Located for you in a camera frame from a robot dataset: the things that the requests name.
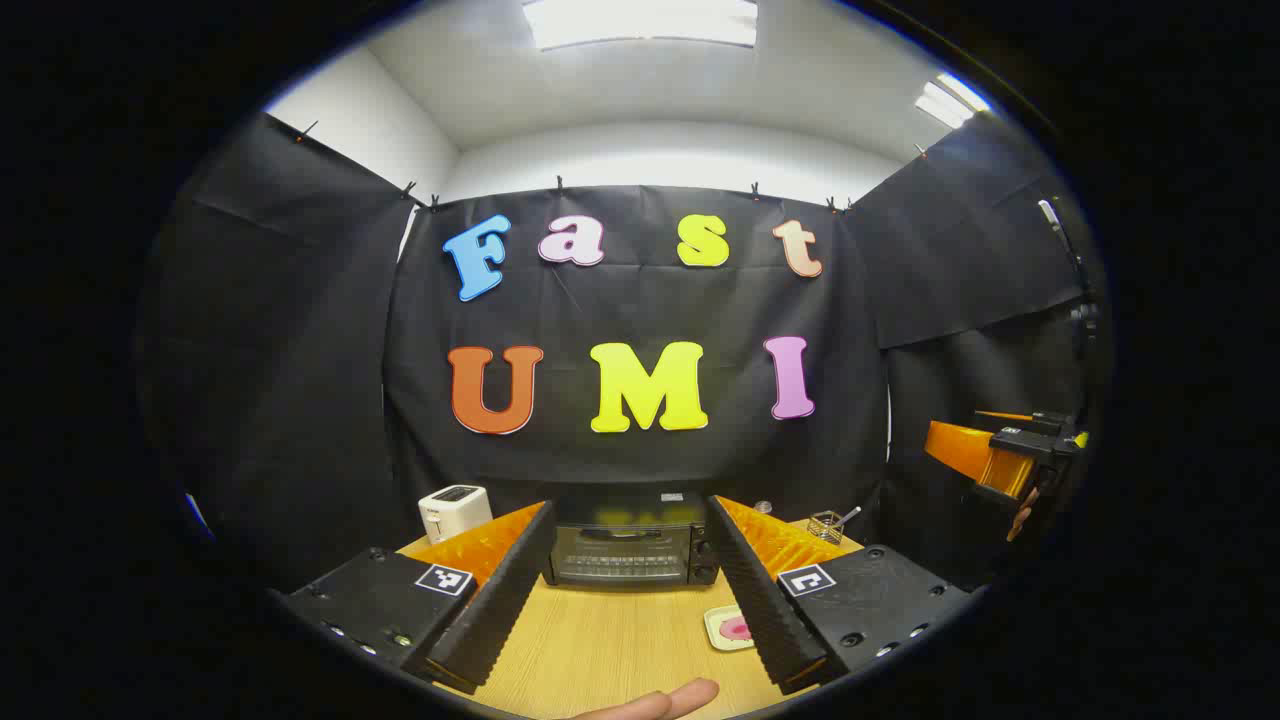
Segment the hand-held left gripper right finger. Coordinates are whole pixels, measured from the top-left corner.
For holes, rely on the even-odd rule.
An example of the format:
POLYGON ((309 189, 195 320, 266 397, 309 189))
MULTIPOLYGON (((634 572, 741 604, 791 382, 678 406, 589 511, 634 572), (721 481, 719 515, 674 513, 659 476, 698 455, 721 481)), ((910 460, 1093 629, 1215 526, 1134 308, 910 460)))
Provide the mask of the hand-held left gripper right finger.
POLYGON ((707 500, 707 534, 783 694, 876 673, 972 606, 970 591, 887 546, 841 550, 726 497, 707 500))

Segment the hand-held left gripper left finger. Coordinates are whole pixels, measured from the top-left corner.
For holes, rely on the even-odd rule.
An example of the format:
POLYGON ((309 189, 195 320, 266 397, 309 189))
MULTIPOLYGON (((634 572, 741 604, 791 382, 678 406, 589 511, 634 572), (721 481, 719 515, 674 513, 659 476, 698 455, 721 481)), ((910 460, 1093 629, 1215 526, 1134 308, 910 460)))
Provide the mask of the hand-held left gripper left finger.
POLYGON ((530 505, 413 552, 365 550, 285 596, 301 621, 360 656, 472 694, 524 611, 556 536, 530 505))

